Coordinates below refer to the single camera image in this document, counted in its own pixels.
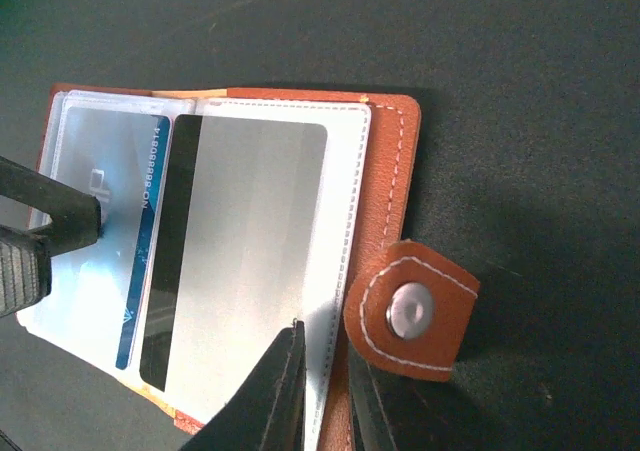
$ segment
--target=black stripe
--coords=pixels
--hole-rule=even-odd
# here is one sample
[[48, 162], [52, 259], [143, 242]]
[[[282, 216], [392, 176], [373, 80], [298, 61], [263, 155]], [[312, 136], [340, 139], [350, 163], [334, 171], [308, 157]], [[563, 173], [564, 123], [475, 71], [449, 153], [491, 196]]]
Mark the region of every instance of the black stripe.
[[0, 451], [22, 451], [16, 443], [9, 439], [0, 429]]
[[176, 119], [158, 226], [140, 377], [164, 391], [202, 116]]

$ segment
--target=card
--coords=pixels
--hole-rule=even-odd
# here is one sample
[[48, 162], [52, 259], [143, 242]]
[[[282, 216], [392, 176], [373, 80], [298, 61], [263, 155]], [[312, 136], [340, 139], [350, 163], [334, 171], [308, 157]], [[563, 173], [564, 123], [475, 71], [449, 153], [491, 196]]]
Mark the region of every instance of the card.
[[305, 442], [313, 448], [370, 110], [358, 103], [213, 99], [199, 102], [196, 112], [204, 116], [176, 122], [142, 308], [140, 376], [169, 405], [207, 422], [277, 333], [302, 319]]
[[[52, 292], [18, 319], [36, 334], [113, 374], [131, 357], [172, 115], [188, 100], [72, 91], [54, 96], [39, 171], [94, 195], [98, 242], [52, 260]], [[48, 222], [34, 210], [30, 227]]]

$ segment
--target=card holder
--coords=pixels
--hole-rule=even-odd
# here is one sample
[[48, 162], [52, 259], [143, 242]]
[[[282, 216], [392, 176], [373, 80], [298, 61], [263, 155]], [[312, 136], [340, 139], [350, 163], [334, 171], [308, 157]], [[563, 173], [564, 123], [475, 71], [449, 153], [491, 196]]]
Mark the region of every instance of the card holder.
[[[391, 94], [368, 94], [339, 91], [305, 91], [268, 88], [229, 88], [204, 91], [141, 91], [123, 89], [96, 89], [75, 85], [57, 85], [52, 97], [59, 91], [77, 89], [108, 91], [116, 94], [210, 99], [236, 98], [277, 102], [280, 100], [307, 102], [359, 103], [371, 113], [371, 128], [367, 158], [362, 172], [362, 185], [355, 222], [349, 272], [345, 284], [351, 285], [356, 274], [365, 269], [369, 256], [376, 254], [400, 237], [409, 183], [420, 123], [420, 108], [412, 98]], [[329, 394], [322, 419], [322, 432], [318, 449], [348, 449], [350, 447], [350, 405], [346, 369], [347, 339], [342, 327], [337, 330]], [[195, 432], [201, 426], [179, 409], [167, 404], [164, 396], [127, 373], [115, 377], [174, 417], [177, 426]]]

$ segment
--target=wallet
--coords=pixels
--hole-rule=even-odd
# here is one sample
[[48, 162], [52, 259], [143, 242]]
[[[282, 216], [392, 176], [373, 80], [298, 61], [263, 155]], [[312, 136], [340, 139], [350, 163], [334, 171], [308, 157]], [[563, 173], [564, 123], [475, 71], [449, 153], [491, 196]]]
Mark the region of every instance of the wallet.
[[[360, 195], [345, 281], [342, 321], [330, 373], [318, 449], [350, 450], [351, 400], [347, 369], [349, 343], [368, 364], [415, 379], [446, 381], [462, 342], [479, 289], [462, 268], [426, 246], [400, 241], [419, 137], [421, 110], [411, 97], [396, 94], [300, 89], [227, 88], [197, 91], [149, 91], [57, 84], [61, 91], [97, 91], [121, 95], [200, 100], [357, 103], [370, 110]], [[433, 316], [426, 332], [405, 339], [390, 326], [396, 291], [421, 283], [431, 291]], [[165, 402], [142, 382], [115, 376], [154, 402], [180, 429], [195, 434], [203, 424]]]

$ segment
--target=brown leather wallet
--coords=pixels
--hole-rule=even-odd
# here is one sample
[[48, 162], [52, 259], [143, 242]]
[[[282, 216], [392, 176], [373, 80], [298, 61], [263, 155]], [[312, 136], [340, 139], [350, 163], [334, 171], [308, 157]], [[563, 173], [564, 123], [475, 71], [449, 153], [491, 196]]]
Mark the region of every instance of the brown leather wallet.
[[[347, 331], [356, 350], [372, 364], [392, 372], [399, 372], [422, 379], [443, 380], [448, 377], [448, 372], [415, 372], [416, 369], [425, 371], [424, 368], [411, 367], [411, 365], [398, 364], [403, 360], [419, 360], [427, 363], [434, 359], [438, 367], [450, 368], [462, 338], [466, 321], [468, 320], [472, 301], [469, 301], [468, 292], [463, 291], [455, 294], [459, 297], [456, 301], [445, 299], [449, 303], [449, 320], [453, 319], [459, 326], [456, 328], [455, 336], [448, 339], [442, 333], [428, 333], [424, 340], [418, 340], [410, 345], [402, 343], [393, 338], [388, 333], [384, 324], [384, 317], [380, 315], [381, 307], [386, 306], [389, 293], [393, 286], [407, 282], [409, 279], [420, 280], [426, 278], [430, 284], [436, 283], [434, 280], [442, 278], [437, 271], [432, 271], [428, 266], [419, 262], [429, 263], [436, 261], [433, 269], [442, 268], [449, 277], [460, 280], [469, 289], [477, 292], [477, 282], [468, 276], [463, 270], [455, 267], [444, 258], [439, 258], [433, 252], [426, 252], [420, 245], [411, 248], [411, 244], [396, 243], [401, 234], [406, 204], [409, 194], [409, 184], [413, 170], [416, 145], [418, 142], [418, 132], [420, 128], [420, 107], [418, 103], [409, 96], [394, 94], [369, 94], [340, 91], [307, 91], [293, 89], [269, 89], [269, 88], [228, 88], [204, 91], [144, 91], [112, 88], [95, 88], [87, 86], [76, 86], [59, 84], [52, 88], [51, 96], [58, 91], [68, 91], [71, 89], [84, 89], [92, 91], [114, 92], [120, 94], [139, 94], [147, 96], [171, 97], [171, 98], [212, 98], [229, 97], [245, 99], [278, 99], [278, 100], [308, 100], [308, 101], [329, 101], [329, 102], [359, 102], [366, 103], [372, 111], [371, 129], [367, 148], [367, 158], [364, 165], [363, 180], [356, 220], [355, 235], [351, 253], [351, 261], [347, 278], [347, 289], [350, 289], [347, 298], [347, 308], [345, 311], [345, 322]], [[371, 284], [372, 272], [380, 272], [399, 259], [399, 256], [416, 256], [417, 261], [408, 259], [402, 262], [402, 266], [394, 265], [385, 276], [377, 283]], [[452, 281], [444, 283], [451, 284], [456, 291], [459, 287], [452, 284]], [[376, 290], [384, 290], [384, 295], [371, 293]], [[380, 343], [374, 348], [382, 347], [383, 353], [372, 351], [372, 347], [362, 332], [358, 332], [360, 326], [360, 302], [363, 295], [367, 294], [369, 301], [365, 303], [366, 327], [370, 329], [369, 341]], [[429, 354], [421, 352], [421, 347], [445, 344], [447, 352]], [[337, 347], [335, 351], [334, 363], [330, 378], [329, 396], [327, 399], [325, 417], [318, 449], [320, 450], [349, 450], [350, 441], [350, 401], [347, 378], [347, 344], [348, 338], [344, 327], [340, 327]], [[138, 393], [156, 402], [167, 414], [174, 417], [176, 426], [189, 432], [195, 433], [202, 426], [188, 416], [174, 410], [153, 396], [150, 389], [135, 389]]]

